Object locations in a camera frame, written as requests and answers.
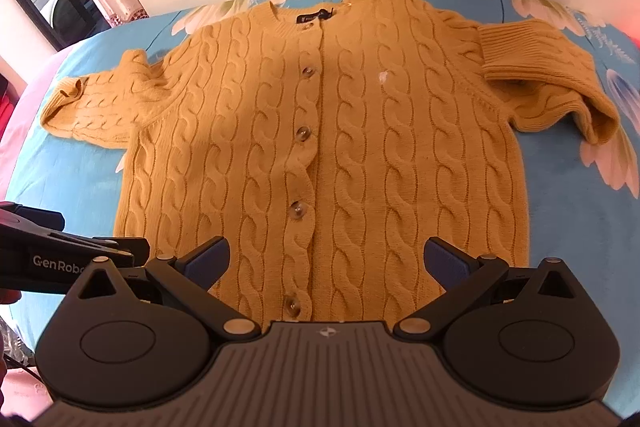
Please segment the mustard cable-knit cardigan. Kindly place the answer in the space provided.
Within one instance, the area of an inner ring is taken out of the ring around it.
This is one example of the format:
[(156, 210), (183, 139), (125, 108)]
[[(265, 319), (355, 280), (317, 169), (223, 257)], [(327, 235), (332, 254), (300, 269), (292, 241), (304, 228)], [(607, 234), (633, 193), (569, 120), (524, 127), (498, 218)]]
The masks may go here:
[(481, 24), (423, 0), (264, 2), (156, 63), (62, 80), (59, 138), (125, 151), (114, 232), (182, 256), (216, 235), (214, 293), (254, 321), (395, 323), (438, 296), (433, 236), (528, 259), (518, 132), (620, 125), (591, 56), (543, 20)]

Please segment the red clothes pile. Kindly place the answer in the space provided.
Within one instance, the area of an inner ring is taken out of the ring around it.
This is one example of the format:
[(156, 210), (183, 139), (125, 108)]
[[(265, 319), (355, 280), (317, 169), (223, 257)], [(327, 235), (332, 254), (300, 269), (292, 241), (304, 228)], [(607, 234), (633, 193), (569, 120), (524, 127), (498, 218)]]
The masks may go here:
[(0, 138), (8, 127), (15, 108), (15, 96), (11, 92), (9, 81), (0, 76)]

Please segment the blue floral bed sheet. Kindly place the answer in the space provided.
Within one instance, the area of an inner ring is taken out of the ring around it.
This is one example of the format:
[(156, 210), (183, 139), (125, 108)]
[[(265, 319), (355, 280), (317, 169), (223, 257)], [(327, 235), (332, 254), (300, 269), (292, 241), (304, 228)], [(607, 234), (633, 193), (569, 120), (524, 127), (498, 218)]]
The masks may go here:
[[(65, 231), (114, 232), (125, 151), (59, 138), (41, 113), (58, 84), (107, 72), (130, 50), (160, 61), (195, 31), (268, 2), (309, 10), (343, 0), (233, 0), (154, 16), (103, 31), (69, 49), (52, 72), (28, 87), (1, 140), (1, 195), (55, 210)], [(481, 24), (543, 20), (586, 51), (620, 125), (600, 145), (586, 141), (572, 117), (539, 132), (518, 132), (528, 206), (527, 267), (564, 260), (611, 325), (622, 359), (608, 406), (628, 416), (639, 408), (639, 50), (597, 17), (542, 0), (423, 0)]]

